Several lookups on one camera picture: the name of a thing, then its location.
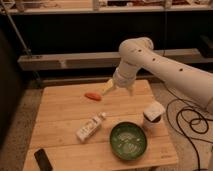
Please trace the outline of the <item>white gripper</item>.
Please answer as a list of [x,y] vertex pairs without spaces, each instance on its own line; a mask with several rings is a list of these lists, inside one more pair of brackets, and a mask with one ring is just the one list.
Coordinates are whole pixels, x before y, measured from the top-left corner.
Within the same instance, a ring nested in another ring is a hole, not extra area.
[[129,95],[134,95],[134,87],[132,86],[135,82],[136,77],[123,76],[118,70],[115,70],[112,79],[109,79],[102,89],[102,95],[106,95],[114,89],[114,84],[120,88],[127,88]]

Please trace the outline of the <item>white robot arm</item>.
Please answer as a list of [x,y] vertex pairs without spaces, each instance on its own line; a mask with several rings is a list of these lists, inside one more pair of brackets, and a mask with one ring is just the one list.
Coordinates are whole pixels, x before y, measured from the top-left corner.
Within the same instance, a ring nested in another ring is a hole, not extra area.
[[105,84],[103,94],[117,87],[132,91],[136,75],[143,68],[213,114],[213,74],[158,55],[153,48],[148,37],[124,40],[119,45],[120,63]]

